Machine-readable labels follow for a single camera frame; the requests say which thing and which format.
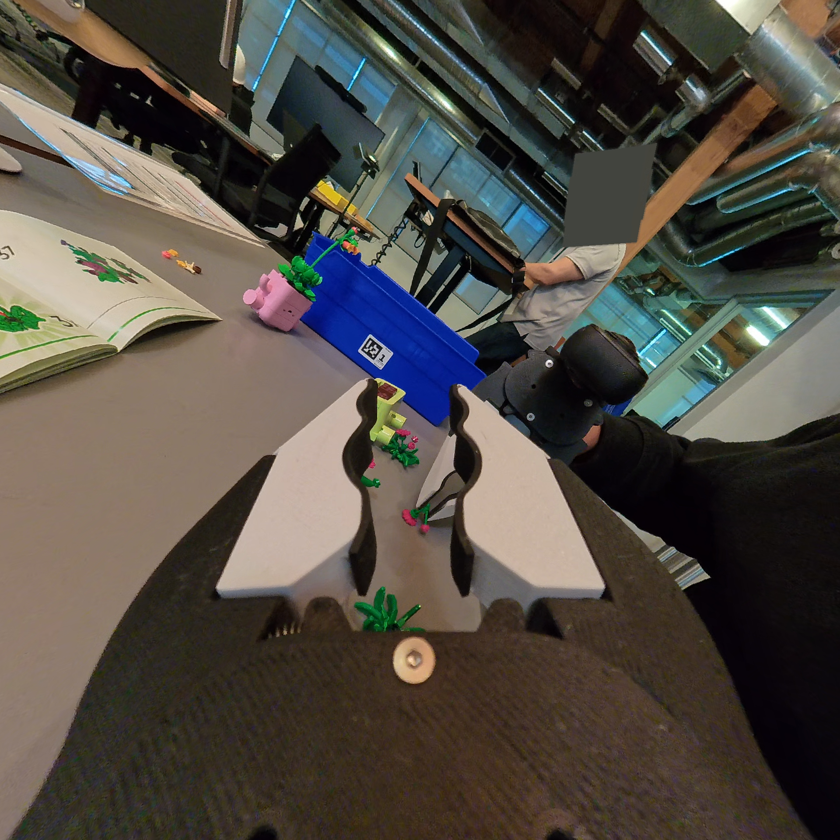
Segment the laminated instruction sheet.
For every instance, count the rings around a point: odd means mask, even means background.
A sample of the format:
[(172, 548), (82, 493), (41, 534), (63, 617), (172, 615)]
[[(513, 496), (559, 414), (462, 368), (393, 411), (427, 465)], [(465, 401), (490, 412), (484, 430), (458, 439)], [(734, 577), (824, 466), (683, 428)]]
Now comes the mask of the laminated instruction sheet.
[(198, 185), (170, 166), (12, 88), (1, 86), (1, 101), (29, 132), (105, 192), (258, 247), (266, 245)]

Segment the black office chair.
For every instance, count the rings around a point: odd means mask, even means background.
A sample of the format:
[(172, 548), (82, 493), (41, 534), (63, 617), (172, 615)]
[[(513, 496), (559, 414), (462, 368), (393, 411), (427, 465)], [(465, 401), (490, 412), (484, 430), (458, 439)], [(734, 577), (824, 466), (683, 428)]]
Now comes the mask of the black office chair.
[(246, 226), (274, 228), (285, 225), (284, 237), (269, 239), (290, 243), (304, 199), (341, 160), (341, 152), (316, 122), (289, 152), (271, 164), (261, 176), (247, 206)]

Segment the black divider panel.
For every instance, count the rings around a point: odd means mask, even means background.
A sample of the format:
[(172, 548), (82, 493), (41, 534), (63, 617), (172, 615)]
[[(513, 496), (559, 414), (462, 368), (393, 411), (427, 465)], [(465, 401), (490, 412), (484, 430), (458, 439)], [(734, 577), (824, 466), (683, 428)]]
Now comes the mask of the black divider panel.
[(229, 111), (241, 1), (87, 1), (86, 6), (157, 65)]

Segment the wooden post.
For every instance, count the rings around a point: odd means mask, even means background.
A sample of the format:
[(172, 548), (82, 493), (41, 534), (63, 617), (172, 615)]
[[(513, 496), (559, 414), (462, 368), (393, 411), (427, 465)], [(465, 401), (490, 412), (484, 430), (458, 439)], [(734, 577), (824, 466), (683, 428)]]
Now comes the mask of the wooden post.
[(637, 240), (626, 245), (616, 277), (659, 230), (687, 203), (752, 131), (774, 110), (774, 100), (760, 87), (751, 87), (721, 118), (667, 181), (648, 199)]

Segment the green toy leaf piece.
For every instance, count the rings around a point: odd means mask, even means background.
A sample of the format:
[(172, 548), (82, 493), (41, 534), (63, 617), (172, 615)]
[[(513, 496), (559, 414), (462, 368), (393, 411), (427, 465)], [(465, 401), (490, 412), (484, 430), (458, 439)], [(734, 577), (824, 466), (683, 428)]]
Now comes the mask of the green toy leaf piece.
[(363, 624), (362, 631), (369, 633), (410, 633), (423, 634), (425, 630), (420, 626), (408, 626), (407, 623), (412, 619), (416, 613), (421, 609), (419, 604), (409, 608), (401, 616), (398, 615), (399, 609), (396, 596), (389, 593), (386, 587), (381, 587), (376, 594), (372, 603), (356, 602), (353, 608), (362, 615)]

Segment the toy instruction booklet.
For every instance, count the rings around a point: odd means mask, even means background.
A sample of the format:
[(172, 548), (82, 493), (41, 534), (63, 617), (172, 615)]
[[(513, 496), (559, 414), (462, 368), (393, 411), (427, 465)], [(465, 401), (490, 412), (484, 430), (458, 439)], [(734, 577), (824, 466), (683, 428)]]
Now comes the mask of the toy instruction booklet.
[(1, 392), (220, 318), (113, 246), (1, 212)]

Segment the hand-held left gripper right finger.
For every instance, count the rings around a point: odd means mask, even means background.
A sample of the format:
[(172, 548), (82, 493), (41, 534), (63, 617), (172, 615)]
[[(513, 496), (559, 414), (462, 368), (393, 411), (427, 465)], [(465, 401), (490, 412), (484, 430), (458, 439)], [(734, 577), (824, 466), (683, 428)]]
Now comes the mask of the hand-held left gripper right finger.
[(600, 599), (606, 584), (547, 456), (463, 385), (450, 389), (458, 493), (451, 572), (462, 596), (523, 608)]

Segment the wooden desk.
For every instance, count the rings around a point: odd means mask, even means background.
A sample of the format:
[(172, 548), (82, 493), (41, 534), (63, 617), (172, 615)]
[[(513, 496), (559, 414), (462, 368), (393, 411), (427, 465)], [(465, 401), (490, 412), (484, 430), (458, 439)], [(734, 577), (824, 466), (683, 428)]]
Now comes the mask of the wooden desk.
[(272, 155), (261, 149), (248, 135), (239, 131), (224, 113), (190, 89), (110, 24), (94, 14), (86, 2), (17, 2), (28, 16), (45, 26), (52, 34), (70, 42), (92, 57), (92, 65), (83, 72), (74, 118), (94, 127), (102, 109), (107, 82), (115, 68), (137, 70), (150, 82), (184, 107), (216, 125), (225, 134), (223, 150), (237, 144), (260, 159), (272, 162)]

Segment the black bag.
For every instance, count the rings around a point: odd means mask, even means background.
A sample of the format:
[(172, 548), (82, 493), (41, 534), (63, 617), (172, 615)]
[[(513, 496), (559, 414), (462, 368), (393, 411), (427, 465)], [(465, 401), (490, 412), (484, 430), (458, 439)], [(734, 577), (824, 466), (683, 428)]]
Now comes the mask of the black bag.
[(479, 230), (485, 239), (493, 243), (493, 246), (497, 250), (507, 254), (508, 261), (513, 265), (513, 271), (503, 271), (489, 268), (473, 260), (470, 272), (474, 277), (495, 286), (500, 291), (513, 297), (525, 291), (525, 263), (521, 258), (518, 247), (512, 239), (510, 239), (490, 216), (478, 209), (469, 207), (463, 200), (454, 200), (451, 209), (464, 220), (468, 219), (468, 225)]

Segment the green plant with pink flowers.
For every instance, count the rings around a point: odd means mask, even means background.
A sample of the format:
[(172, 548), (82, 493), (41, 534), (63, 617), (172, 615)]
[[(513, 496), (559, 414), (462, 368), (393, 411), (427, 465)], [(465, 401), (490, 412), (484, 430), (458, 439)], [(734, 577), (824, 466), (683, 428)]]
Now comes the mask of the green plant with pink flowers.
[(384, 428), (378, 437), (381, 448), (404, 467), (419, 465), (418, 437), (405, 429)]

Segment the standing desk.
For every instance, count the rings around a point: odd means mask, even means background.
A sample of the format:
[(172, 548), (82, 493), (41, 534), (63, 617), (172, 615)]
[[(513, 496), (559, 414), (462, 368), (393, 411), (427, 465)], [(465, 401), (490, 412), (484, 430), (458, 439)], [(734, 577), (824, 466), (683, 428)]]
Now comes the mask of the standing desk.
[[(477, 279), (470, 272), (473, 260), (489, 268), (513, 271), (507, 254), (468, 225), (468, 219), (452, 211), (456, 199), (437, 197), (414, 175), (406, 175), (405, 182), (413, 196), (405, 213), (406, 220), (424, 237), (409, 290), (421, 304), (431, 312), (438, 312), (467, 276)], [(477, 280), (491, 288), (491, 296), (501, 291)]]

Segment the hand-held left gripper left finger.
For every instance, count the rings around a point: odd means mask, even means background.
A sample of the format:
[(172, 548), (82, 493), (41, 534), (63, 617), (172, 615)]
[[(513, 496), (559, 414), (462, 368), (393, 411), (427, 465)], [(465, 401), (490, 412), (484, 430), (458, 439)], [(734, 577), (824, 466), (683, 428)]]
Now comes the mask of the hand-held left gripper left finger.
[(361, 478), (376, 400), (375, 380), (359, 381), (278, 448), (217, 582), (221, 597), (367, 594), (376, 540)]

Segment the blue storage bin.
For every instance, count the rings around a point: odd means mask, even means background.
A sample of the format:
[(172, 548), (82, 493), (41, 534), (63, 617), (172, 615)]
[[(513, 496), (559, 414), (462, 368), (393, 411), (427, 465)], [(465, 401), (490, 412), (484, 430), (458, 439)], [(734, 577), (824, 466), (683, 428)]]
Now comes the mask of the blue storage bin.
[(454, 384), (474, 387), (485, 375), (478, 350), (359, 255), (314, 234), (306, 253), (322, 276), (316, 301), (301, 321), (373, 377), (405, 393), (405, 402), (431, 424), (449, 412)]

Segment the lime green toy pot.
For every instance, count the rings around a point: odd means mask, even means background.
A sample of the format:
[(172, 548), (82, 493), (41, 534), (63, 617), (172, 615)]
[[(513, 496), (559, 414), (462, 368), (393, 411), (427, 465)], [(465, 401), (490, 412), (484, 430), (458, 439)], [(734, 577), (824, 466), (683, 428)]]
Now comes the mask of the lime green toy pot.
[(377, 414), (370, 437), (372, 443), (387, 446), (395, 434), (405, 434), (401, 432), (406, 418), (400, 414), (400, 404), (406, 393), (382, 378), (377, 378), (375, 381), (377, 383)]

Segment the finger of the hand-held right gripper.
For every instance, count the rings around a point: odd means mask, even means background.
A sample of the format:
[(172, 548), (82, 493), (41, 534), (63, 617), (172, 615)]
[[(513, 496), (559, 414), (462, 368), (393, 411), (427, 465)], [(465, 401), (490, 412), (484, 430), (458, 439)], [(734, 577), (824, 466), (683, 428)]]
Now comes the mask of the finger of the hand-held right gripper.
[(465, 482), (455, 470), (455, 449), (458, 439), (447, 436), (420, 490), (416, 507), (429, 505), (427, 521), (452, 518), (458, 494)]

